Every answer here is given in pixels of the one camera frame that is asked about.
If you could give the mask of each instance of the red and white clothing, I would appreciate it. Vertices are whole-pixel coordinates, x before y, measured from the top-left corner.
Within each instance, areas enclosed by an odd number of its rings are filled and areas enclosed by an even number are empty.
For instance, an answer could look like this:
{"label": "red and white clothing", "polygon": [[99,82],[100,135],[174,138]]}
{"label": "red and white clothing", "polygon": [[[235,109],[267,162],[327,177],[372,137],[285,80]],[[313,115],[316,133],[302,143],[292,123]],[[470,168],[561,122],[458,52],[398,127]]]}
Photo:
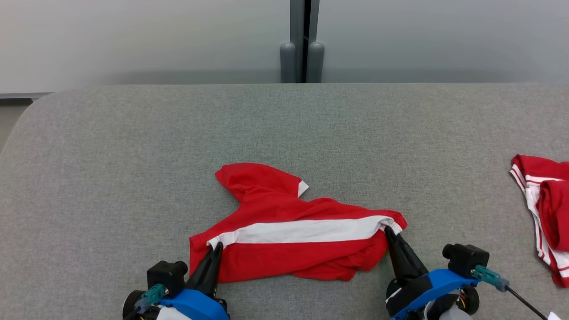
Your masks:
{"label": "red and white clothing", "polygon": [[240,202],[211,229],[189,238],[190,272],[219,241],[224,250],[220,282],[294,274],[318,280],[350,280],[370,270],[387,252],[383,230],[401,232],[399,212],[369,210],[321,198],[298,199],[308,189],[300,178],[256,163],[226,165],[217,180]]}
{"label": "red and white clothing", "polygon": [[516,155],[510,173],[534,218],[539,257],[553,281],[569,288],[569,162]]}

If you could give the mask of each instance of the gray table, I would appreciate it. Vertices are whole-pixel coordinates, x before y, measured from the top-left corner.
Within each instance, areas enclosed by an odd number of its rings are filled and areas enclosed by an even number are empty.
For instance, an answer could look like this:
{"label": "gray table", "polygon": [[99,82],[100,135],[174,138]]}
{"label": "gray table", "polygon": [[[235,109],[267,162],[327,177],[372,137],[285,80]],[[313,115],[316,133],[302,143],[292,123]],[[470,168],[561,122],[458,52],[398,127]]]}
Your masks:
{"label": "gray table", "polygon": [[[535,256],[533,221],[509,176],[517,153],[569,159],[569,87],[327,84],[99,87],[32,104],[0,154],[0,318],[118,319],[159,260],[237,203],[223,164],[302,177],[306,200],[390,208],[430,269],[447,243],[544,313],[569,291]],[[232,319],[387,319],[389,259],[350,282],[282,276],[221,284]],[[476,319],[536,319],[481,286]]]}

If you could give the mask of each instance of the white stripe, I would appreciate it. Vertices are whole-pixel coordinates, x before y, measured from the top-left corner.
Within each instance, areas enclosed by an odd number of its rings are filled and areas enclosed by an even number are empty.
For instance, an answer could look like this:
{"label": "white stripe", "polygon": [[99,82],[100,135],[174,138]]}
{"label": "white stripe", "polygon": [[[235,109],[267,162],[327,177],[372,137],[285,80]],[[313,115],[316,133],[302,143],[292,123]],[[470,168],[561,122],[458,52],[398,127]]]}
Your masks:
{"label": "white stripe", "polygon": [[300,198],[300,196],[306,191],[308,190],[308,185],[306,184],[306,182],[304,181],[300,181],[298,183],[298,196],[297,198]]}
{"label": "white stripe", "polygon": [[510,170],[510,172],[512,173],[512,175],[516,179],[516,182],[518,183],[519,187],[522,188],[522,191],[525,190],[526,182],[525,182],[525,180],[523,180],[523,181],[520,180],[520,179],[523,179],[523,175],[522,175],[521,171],[519,170],[518,165],[513,165],[512,170]]}
{"label": "white stripe", "polygon": [[532,181],[535,181],[537,183],[542,183],[542,182],[547,181],[547,180],[563,181],[563,179],[548,178],[548,177],[534,177],[534,176],[529,175],[529,174],[526,174],[526,180],[532,180]]}
{"label": "white stripe", "polygon": [[[528,185],[526,192],[526,204],[527,208],[531,211],[531,216],[534,219],[535,223],[535,244],[537,246],[538,254],[543,253],[543,261],[548,265],[551,264],[551,258],[549,257],[549,245],[547,244],[547,240],[545,239],[545,235],[543,234],[541,221],[539,221],[539,213],[537,212],[537,208],[535,204],[537,199],[539,199],[539,186]],[[539,238],[541,235],[541,246],[539,246]]]}
{"label": "white stripe", "polygon": [[511,169],[510,173],[514,177],[514,180],[516,180],[516,183],[518,184],[519,188],[523,191],[525,188],[522,185],[522,182],[519,180],[518,176],[516,175],[516,172],[514,171],[514,169]]}
{"label": "white stripe", "polygon": [[[551,249],[551,254],[553,254],[558,269],[564,269],[569,266],[569,252]],[[560,271],[559,273],[562,274],[562,277],[569,277],[569,269]]]}
{"label": "white stripe", "polygon": [[369,239],[379,230],[391,227],[395,234],[402,228],[388,216],[361,219],[297,220],[276,223],[255,223],[232,232],[224,232],[208,241],[215,247],[233,243],[313,243]]}

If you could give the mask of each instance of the white wall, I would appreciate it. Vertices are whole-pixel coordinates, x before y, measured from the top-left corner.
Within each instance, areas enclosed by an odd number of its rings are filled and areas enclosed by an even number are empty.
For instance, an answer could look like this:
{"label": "white wall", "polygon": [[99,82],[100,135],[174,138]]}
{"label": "white wall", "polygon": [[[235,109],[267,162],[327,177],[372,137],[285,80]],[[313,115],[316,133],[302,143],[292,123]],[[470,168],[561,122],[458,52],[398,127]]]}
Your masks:
{"label": "white wall", "polygon": [[320,0],[323,82],[569,81],[567,0]]}
{"label": "white wall", "polygon": [[282,0],[2,0],[0,94],[280,82]]}

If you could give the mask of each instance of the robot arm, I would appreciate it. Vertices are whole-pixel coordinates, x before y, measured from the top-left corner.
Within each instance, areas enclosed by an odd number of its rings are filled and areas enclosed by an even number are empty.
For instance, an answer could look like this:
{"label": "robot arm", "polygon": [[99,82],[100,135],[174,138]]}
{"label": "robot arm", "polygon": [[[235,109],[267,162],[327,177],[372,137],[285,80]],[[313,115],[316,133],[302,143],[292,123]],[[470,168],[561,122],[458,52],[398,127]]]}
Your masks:
{"label": "robot arm", "polygon": [[[223,243],[210,248],[184,283],[188,266],[160,261],[146,272],[149,290],[135,290],[123,306],[123,319],[229,320],[227,302],[216,298]],[[155,288],[160,294],[148,295]]]}
{"label": "robot arm", "polygon": [[447,244],[443,256],[448,269],[429,272],[401,234],[385,228],[395,279],[387,287],[385,301],[392,320],[470,320],[480,305],[475,289],[486,282],[501,292],[509,291],[541,319],[546,318],[520,297],[510,282],[486,268],[490,254],[473,245]]}

